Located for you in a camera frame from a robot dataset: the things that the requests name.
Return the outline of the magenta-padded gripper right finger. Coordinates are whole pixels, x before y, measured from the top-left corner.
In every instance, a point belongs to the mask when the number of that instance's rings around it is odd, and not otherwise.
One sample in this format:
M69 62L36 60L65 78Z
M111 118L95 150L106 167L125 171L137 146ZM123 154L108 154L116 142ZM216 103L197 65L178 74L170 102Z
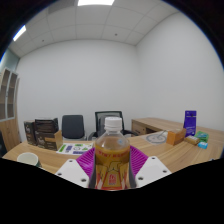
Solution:
M148 157L139 149L130 147L129 182L131 187L143 187L157 181L171 171L156 157Z

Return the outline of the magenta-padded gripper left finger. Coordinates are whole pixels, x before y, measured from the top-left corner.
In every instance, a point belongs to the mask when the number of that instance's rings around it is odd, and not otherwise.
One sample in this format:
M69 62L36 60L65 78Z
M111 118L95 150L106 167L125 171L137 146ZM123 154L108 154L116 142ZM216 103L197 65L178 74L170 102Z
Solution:
M94 149L88 150L77 159L68 159L55 175L81 187L94 188L96 182Z

